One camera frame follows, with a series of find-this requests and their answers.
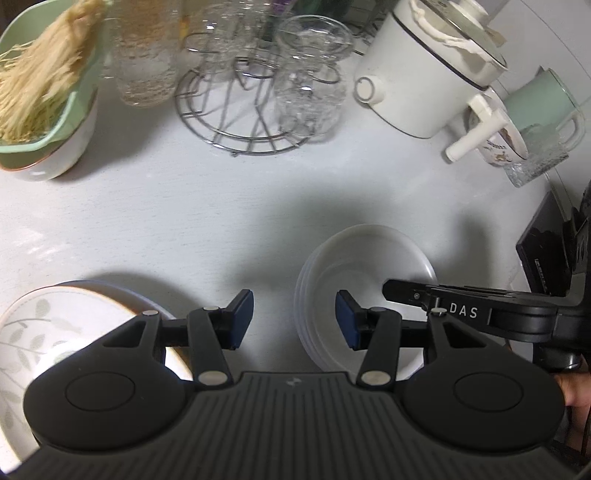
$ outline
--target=mug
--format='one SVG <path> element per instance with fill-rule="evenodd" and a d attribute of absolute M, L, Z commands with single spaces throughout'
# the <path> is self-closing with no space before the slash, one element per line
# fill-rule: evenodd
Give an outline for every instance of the mug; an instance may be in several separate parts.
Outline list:
<path fill-rule="evenodd" d="M 570 120 L 574 133 L 563 142 L 567 151 L 581 143 L 585 121 L 579 105 L 554 70 L 542 70 L 536 77 L 505 100 L 507 113 L 520 132 L 540 125 L 561 130 Z"/>

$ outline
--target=pot lid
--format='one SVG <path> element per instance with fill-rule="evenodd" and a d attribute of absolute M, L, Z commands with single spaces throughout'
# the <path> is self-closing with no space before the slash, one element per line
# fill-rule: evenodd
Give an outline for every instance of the pot lid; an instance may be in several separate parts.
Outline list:
<path fill-rule="evenodd" d="M 507 66 L 503 55 L 500 54 L 486 30 L 454 8 L 448 0 L 421 0 L 421 2 L 450 24 L 462 37 L 474 41 L 500 65 Z"/>

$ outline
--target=tabletop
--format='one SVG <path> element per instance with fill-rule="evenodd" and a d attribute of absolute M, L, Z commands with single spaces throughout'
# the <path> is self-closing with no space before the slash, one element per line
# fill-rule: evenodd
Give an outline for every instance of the tabletop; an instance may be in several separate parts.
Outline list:
<path fill-rule="evenodd" d="M 77 279 L 131 288 L 178 316 L 250 288 L 255 314 L 232 371 L 315 371 L 293 290 L 308 255 L 342 229 L 400 230 L 441 283 L 508 288 L 521 274 L 515 243 L 549 185 L 516 189 L 478 153 L 448 164 L 454 140 L 447 129 L 409 137 L 349 97 L 330 138 L 231 157 L 195 137 L 171 100 L 134 109 L 103 80 L 96 132 L 72 170 L 44 183 L 0 176 L 0 309 Z"/>

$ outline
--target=silver rivet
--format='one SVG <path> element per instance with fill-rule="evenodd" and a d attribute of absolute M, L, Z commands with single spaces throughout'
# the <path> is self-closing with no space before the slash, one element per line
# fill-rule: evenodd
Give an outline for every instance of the silver rivet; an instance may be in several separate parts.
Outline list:
<path fill-rule="evenodd" d="M 443 317 L 447 313 L 447 309 L 443 307 L 433 307 L 431 309 L 431 315 L 435 315 L 435 317 Z"/>
<path fill-rule="evenodd" d="M 197 381 L 208 387 L 222 385 L 228 381 L 228 376 L 219 370 L 205 370 L 197 377 Z"/>
<path fill-rule="evenodd" d="M 389 383 L 390 380 L 392 380 L 392 377 L 381 370 L 368 370 L 364 372 L 363 375 L 361 375 L 361 381 L 366 385 L 371 385 L 372 387 L 385 385 Z"/>

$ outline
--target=green plastic colander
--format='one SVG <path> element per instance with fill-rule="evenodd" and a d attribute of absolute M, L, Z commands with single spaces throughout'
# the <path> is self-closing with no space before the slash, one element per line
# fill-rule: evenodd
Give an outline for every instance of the green plastic colander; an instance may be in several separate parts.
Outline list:
<path fill-rule="evenodd" d="M 35 40 L 63 11 L 73 5 L 73 0 L 46 0 L 33 5 L 16 17 L 0 37 L 0 53 L 14 45 Z M 68 100 L 56 120 L 56 124 L 45 136 L 33 142 L 6 145 L 0 141 L 0 154 L 39 150 L 52 142 L 67 139 L 84 120 L 90 107 L 94 91 L 103 67 L 102 37 L 98 36 L 94 52 L 88 59 L 78 82 L 72 87 Z"/>

